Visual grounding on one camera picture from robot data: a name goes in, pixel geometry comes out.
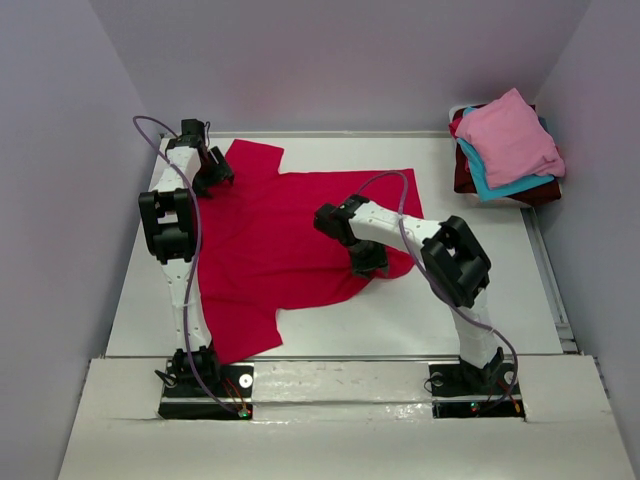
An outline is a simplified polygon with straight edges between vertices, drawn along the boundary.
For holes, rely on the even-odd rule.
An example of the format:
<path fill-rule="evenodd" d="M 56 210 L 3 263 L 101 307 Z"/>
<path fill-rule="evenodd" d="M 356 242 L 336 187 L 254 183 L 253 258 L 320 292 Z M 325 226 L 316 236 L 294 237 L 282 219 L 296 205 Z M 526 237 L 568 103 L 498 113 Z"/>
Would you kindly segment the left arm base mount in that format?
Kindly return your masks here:
<path fill-rule="evenodd" d="M 158 415 L 165 420 L 214 420 L 239 421 L 253 418 L 252 392 L 255 370 L 252 363 L 235 363 L 221 367 L 218 383 L 207 380 L 207 388 L 213 399 L 195 379 L 179 384 L 169 372 L 170 362 L 164 371 L 155 370 L 161 380 L 162 393 Z"/>

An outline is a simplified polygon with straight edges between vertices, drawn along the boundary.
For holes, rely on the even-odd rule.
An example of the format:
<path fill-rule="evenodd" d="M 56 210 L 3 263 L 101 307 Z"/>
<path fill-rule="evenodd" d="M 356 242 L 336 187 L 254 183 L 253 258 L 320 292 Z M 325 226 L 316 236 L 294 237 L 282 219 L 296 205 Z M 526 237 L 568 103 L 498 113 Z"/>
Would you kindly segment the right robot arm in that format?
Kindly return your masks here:
<path fill-rule="evenodd" d="M 346 248 L 352 272 L 361 277 L 389 270 L 389 248 L 408 254 L 451 310 L 462 384 L 482 392 L 496 381 L 504 352 L 487 307 L 491 261 L 462 218 L 427 221 L 352 195 L 339 206 L 320 207 L 314 228 Z"/>

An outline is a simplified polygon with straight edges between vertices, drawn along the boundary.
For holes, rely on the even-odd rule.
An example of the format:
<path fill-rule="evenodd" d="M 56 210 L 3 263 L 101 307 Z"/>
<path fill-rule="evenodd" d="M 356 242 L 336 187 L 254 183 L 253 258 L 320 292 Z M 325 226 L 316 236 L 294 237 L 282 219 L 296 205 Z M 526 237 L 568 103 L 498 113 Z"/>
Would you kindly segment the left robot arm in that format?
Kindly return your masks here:
<path fill-rule="evenodd" d="M 208 122 L 183 119 L 181 130 L 169 130 L 158 155 L 166 163 L 159 180 L 138 197 L 149 253 L 161 265 L 169 288 L 176 350 L 158 376 L 167 388 L 201 394 L 212 400 L 221 383 L 221 366 L 204 319 L 197 280 L 202 249 L 198 200 L 210 189 L 235 180 L 224 154 L 209 144 Z"/>

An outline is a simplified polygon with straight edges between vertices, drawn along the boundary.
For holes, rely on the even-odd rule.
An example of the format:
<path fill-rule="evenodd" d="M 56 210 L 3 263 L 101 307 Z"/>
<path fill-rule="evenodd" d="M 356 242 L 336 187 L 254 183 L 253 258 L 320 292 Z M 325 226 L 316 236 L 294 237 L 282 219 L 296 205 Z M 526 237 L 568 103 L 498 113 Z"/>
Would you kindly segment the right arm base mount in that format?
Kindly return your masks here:
<path fill-rule="evenodd" d="M 478 418 L 525 418 L 518 383 L 506 394 L 513 378 L 513 364 L 503 364 L 498 377 L 489 385 L 472 387 L 460 374 L 458 364 L 436 363 L 429 366 L 424 389 L 432 398 L 436 420 Z"/>

